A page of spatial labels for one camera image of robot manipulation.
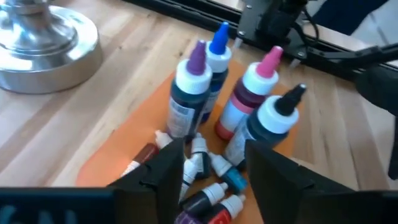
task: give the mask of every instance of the black metal frame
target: black metal frame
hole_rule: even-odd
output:
[[[212,0],[123,0],[151,9],[153,11],[174,17],[181,21],[193,24],[210,31],[216,31],[223,21],[229,22],[229,36],[232,39],[239,37],[245,44],[257,47],[262,50],[269,50],[274,43],[264,41],[256,35],[255,30],[258,17],[264,13],[264,9],[269,7],[272,0],[246,0],[245,10],[238,11]],[[349,64],[351,59],[360,62],[358,56],[370,54],[381,49],[371,48],[361,53],[350,52],[347,49],[319,40],[311,47],[305,47],[303,40],[295,30],[291,30],[287,36],[290,42],[284,46],[285,56],[288,58],[299,59],[303,64],[330,73],[336,77],[353,81],[355,77],[363,72]],[[306,35],[309,42],[314,41],[314,37]],[[398,69],[388,65],[380,64],[379,68],[385,73],[398,75]]]

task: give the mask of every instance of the pink bottle cap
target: pink bottle cap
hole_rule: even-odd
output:
[[[283,52],[282,47],[274,46],[257,66],[256,72],[263,78],[271,78],[279,65]]]

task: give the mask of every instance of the wooden table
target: wooden table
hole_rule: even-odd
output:
[[[242,7],[237,0],[222,0]],[[98,26],[105,61],[86,83],[51,95],[0,91],[0,185],[73,185],[83,163],[148,97],[198,39],[212,33],[118,0],[65,0]],[[366,44],[321,28],[324,40],[353,50]],[[242,46],[248,65],[264,52]],[[354,189],[398,189],[388,180],[392,116],[353,85],[300,66],[280,68],[281,82],[308,86],[295,157]]]

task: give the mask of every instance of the purple bottle cap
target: purple bottle cap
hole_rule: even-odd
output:
[[[206,42],[199,40],[187,63],[187,70],[193,75],[202,75],[206,69]]]

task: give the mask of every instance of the orange cutting board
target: orange cutting board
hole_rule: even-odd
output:
[[[234,84],[245,72],[245,67],[232,61],[229,65],[229,75],[220,93],[216,106],[209,120],[200,126],[199,132],[207,140],[210,151],[221,154],[227,144],[214,132],[215,123],[220,116],[223,106],[227,102]],[[76,184],[80,187],[105,186],[119,178],[132,158],[148,142],[154,142],[155,130],[165,129],[165,122],[169,105],[169,93],[174,73],[171,74],[158,89],[140,107],[135,110],[109,139],[88,159],[81,168]],[[283,85],[276,85],[273,94],[281,95],[287,91]],[[290,131],[289,136],[280,143],[275,150],[287,157],[292,155],[294,139],[297,135],[297,125]],[[206,180],[196,181],[187,195],[212,184],[221,182],[213,176]],[[250,187],[245,191],[246,201],[244,209],[233,223],[263,223],[256,199]]]

